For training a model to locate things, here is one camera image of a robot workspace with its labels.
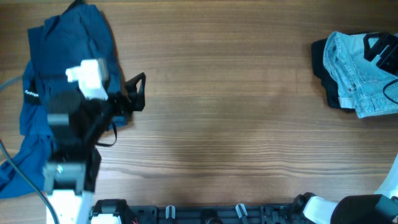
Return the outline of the light blue denim shorts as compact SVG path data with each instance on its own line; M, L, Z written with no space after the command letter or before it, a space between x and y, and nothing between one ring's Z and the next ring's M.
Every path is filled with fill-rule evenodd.
M377 67L380 56L364 58L364 34L333 32L326 41L323 65L338 85L342 108L357 117L397 113L397 77Z

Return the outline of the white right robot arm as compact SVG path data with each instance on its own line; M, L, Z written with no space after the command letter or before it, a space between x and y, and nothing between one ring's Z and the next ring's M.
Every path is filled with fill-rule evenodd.
M367 34L364 58L379 55L376 66L397 75L397 37L389 34ZM397 160L387 177L372 195L347 196L339 202L305 194L298 195L290 206L289 218L302 218L311 223L397 223Z

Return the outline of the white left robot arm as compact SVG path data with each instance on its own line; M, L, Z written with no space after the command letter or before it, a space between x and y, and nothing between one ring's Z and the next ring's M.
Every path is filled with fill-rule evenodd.
M58 144L44 166L42 198L48 223L396 223L397 166L393 165L371 195L347 196L339 202L307 192L292 203L260 206L134 206L125 200L94 201L103 132L114 128L116 115L144 108L146 76L126 84L128 95L87 100L80 92L63 92L49 103L48 121Z

